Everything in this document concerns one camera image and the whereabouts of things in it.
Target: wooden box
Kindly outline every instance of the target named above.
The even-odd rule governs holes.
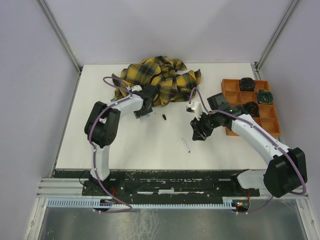
[[[221,83],[222,93],[226,100],[232,107],[240,105],[243,106],[247,102],[257,102],[257,92],[260,89],[270,91],[268,81],[255,80],[254,91],[240,91],[239,87],[240,79],[223,79]],[[274,104],[258,104],[259,117],[253,117],[253,119],[271,136],[277,138],[281,135],[277,112]],[[233,131],[225,128],[228,136],[238,136]]]

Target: wooden tray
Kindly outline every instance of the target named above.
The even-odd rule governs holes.
[[[236,105],[243,106],[247,102],[258,103],[256,94],[260,89],[270,91],[268,81],[255,80],[254,91],[240,91],[239,79],[223,79],[221,83],[222,92],[226,100],[232,107]],[[277,112],[274,104],[258,104],[259,117],[253,117],[253,119],[271,136],[277,138],[281,135]],[[225,128],[225,132],[228,136],[238,136],[238,134]]]

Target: white wall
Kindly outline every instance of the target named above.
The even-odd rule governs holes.
[[[35,0],[0,4],[0,238],[21,240],[77,73]]]
[[[81,65],[254,62],[289,0],[47,0]]]
[[[284,141],[306,154],[308,194],[320,223],[320,1],[303,0],[272,51],[270,81]]]

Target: gray floor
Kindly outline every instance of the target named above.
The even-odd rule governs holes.
[[[262,205],[251,200],[251,209]],[[274,200],[263,211],[140,209],[98,214],[47,208],[39,240],[304,240],[295,200]]]

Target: wooden compartment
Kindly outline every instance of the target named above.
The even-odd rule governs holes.
[[[241,104],[240,91],[225,91],[224,96],[228,103]]]
[[[243,106],[247,102],[257,101],[257,92],[260,89],[270,91],[268,81],[255,80],[254,91],[240,91],[239,79],[223,79],[221,83],[222,93],[226,100],[232,107],[237,105]],[[258,104],[259,106],[259,117],[253,117],[253,119],[265,129],[270,135],[277,138],[281,135],[279,122],[277,118],[277,112],[274,104]],[[233,131],[225,128],[226,135],[238,136]]]
[[[260,118],[275,119],[277,118],[274,105],[258,104]]]
[[[256,93],[254,91],[241,91],[240,96],[242,104],[247,102],[257,102]]]

